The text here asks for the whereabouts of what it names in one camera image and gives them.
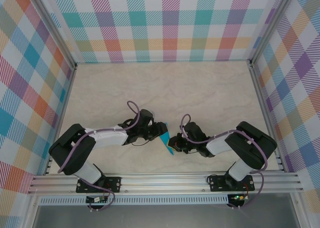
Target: plaid wall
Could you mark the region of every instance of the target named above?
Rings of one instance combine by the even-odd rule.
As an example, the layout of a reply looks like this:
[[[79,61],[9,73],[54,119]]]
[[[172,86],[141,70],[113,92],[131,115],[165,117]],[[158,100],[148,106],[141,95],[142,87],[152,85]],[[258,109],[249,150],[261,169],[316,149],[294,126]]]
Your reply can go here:
[[[43,2],[73,55],[88,63],[246,60],[272,8],[269,0]]]
[[[255,51],[257,50],[257,47],[258,47],[262,37],[265,35],[266,30],[267,30],[267,28],[268,28],[268,26],[270,24],[270,21],[274,17],[280,2],[281,2],[281,0],[275,0],[275,3],[273,4],[272,9],[271,9],[268,17],[265,20],[262,29],[260,30],[259,36],[258,36],[258,38],[256,39],[256,41],[254,43],[254,46],[253,46],[253,48],[252,48],[252,50],[251,50],[251,52],[249,54],[248,59],[252,59],[253,55],[255,54]]]
[[[280,148],[320,224],[320,0],[292,0],[256,64]]]
[[[16,227],[69,86],[68,66],[30,0],[0,0],[0,227]]]

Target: metal rail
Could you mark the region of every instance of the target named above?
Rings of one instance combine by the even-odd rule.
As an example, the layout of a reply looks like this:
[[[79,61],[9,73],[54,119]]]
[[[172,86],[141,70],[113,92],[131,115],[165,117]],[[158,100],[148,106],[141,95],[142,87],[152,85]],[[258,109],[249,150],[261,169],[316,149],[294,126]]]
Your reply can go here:
[[[278,137],[276,136],[276,132],[274,129],[274,126],[272,125],[272,119],[268,110],[268,106],[266,103],[266,100],[263,98],[263,94],[262,94],[262,87],[261,84],[259,82],[259,78],[257,76],[256,70],[254,68],[254,64],[251,64],[250,62],[248,62],[248,68],[249,68],[249,72],[251,74],[251,78],[252,78],[252,82],[259,100],[259,104],[263,113],[263,117],[265,120],[265,124],[267,126],[269,135],[276,140],[277,144],[280,144],[280,141],[278,139]],[[288,169],[288,165],[286,163],[286,160],[284,159],[284,154],[282,152],[281,149],[277,148],[276,151],[276,159],[278,162],[278,166],[279,169],[282,169],[284,171],[289,171]],[[308,220],[308,215],[307,215],[307,210],[308,208],[306,208],[306,196],[303,192],[300,193],[291,193],[291,199],[292,199],[292,203],[294,206],[294,210],[295,213],[297,215],[299,224],[301,227],[306,227],[306,228],[311,228],[313,227],[310,223],[310,221]]]
[[[272,35],[274,34],[274,31],[277,29],[281,19],[283,18],[289,4],[292,0],[282,0],[279,4],[274,17],[272,18],[271,22],[269,23],[266,32],[264,36],[262,37],[260,43],[258,44],[258,47],[252,57],[252,63],[255,64],[261,54],[264,52],[266,46],[268,45],[268,42],[270,41]]]
[[[71,55],[69,48],[67,47],[64,39],[60,35],[58,28],[56,27],[54,21],[52,20],[50,13],[45,8],[42,0],[31,0],[31,1],[35,9],[38,11],[41,17],[41,20],[43,21],[49,33],[51,34],[54,41],[56,42],[57,46],[61,50],[63,56],[65,57],[65,60],[68,62],[70,66],[72,66],[73,69],[75,69],[77,62],[74,60],[73,56]]]
[[[88,205],[84,195],[44,195],[39,205]],[[227,194],[193,195],[117,195],[112,205],[159,205],[159,204],[228,204]]]
[[[213,194],[207,184],[207,177],[211,174],[223,175],[224,172],[196,172],[196,173],[164,173],[164,174],[106,174],[106,176],[120,176],[121,195],[160,195],[160,194]],[[302,192],[303,187],[296,173],[282,171],[266,171],[264,175],[263,193],[292,193]],[[35,176],[29,189],[32,195],[81,195],[76,193],[78,178],[75,176],[49,174]],[[256,193],[261,186],[261,176],[253,175]],[[228,192],[214,192],[216,194],[232,194]]]

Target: marble floor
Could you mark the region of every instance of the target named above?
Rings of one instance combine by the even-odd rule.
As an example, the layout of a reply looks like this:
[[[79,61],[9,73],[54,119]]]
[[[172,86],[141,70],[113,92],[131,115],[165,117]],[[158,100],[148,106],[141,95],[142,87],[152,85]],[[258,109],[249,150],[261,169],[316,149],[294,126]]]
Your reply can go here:
[[[247,64],[239,61],[81,64],[61,134],[74,123],[105,128],[134,118],[127,100],[153,111],[155,121],[168,123],[170,136],[179,132],[185,113],[210,136],[235,128],[243,120],[267,132]],[[139,147],[100,148],[89,156],[107,173],[226,171],[237,159],[233,151],[214,158],[198,153],[171,155],[160,138]],[[278,169],[274,155],[268,169]],[[53,164],[50,173],[57,170]]]

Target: enclosure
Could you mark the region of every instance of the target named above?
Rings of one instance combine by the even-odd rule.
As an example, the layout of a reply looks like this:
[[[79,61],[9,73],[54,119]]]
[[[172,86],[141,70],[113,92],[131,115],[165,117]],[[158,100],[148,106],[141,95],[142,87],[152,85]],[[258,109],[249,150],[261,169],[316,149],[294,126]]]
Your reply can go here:
[[[0,227],[318,227],[319,71],[320,0],[0,0]],[[73,124],[134,118],[128,100],[170,137],[186,113],[207,136],[241,121],[270,135],[255,203],[233,210],[236,192],[207,183],[234,151],[171,154],[158,137],[91,152],[122,180],[90,212],[49,148]]]

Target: blue object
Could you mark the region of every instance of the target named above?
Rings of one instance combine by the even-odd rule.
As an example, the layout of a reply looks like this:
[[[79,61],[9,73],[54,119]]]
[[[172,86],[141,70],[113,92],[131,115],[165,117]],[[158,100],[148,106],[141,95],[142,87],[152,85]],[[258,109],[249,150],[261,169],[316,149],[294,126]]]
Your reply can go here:
[[[160,136],[160,139],[162,140],[162,142],[164,143],[164,145],[166,146],[166,148],[168,149],[168,151],[174,155],[174,151],[172,150],[171,147],[168,146],[168,143],[169,143],[169,139],[170,139],[170,135],[169,135],[169,132],[166,132],[164,133],[163,135]]]

